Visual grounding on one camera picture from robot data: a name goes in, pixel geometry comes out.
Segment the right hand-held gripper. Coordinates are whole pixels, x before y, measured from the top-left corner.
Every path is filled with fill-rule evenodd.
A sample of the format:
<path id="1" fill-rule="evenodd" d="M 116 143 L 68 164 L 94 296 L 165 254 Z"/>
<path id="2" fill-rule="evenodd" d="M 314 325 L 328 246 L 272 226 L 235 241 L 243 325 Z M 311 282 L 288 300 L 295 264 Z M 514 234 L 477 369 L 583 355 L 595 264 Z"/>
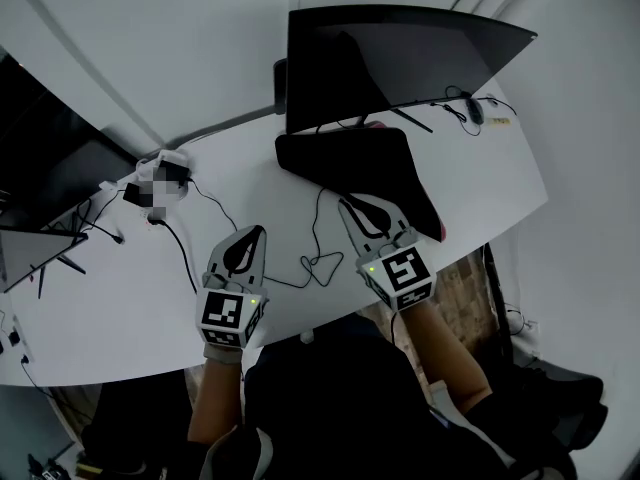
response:
<path id="1" fill-rule="evenodd" d="M 338 210 L 360 256 L 357 272 L 393 312 L 434 295 L 434 269 L 426 241 L 413 227 L 407 228 L 408 221 L 395 203 L 369 194 L 352 194 L 339 199 Z M 371 251 L 371 244 L 383 236 L 395 237 L 383 240 Z"/>

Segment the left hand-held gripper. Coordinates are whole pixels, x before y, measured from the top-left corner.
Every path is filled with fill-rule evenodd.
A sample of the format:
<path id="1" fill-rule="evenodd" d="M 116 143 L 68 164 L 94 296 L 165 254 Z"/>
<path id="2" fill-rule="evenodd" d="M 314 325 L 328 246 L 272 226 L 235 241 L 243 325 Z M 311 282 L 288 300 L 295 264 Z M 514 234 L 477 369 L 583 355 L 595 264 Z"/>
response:
<path id="1" fill-rule="evenodd" d="M 263 287 L 267 233 L 240 229 L 216 245 L 197 294 L 196 326 L 205 343 L 243 349 L 268 302 Z"/>

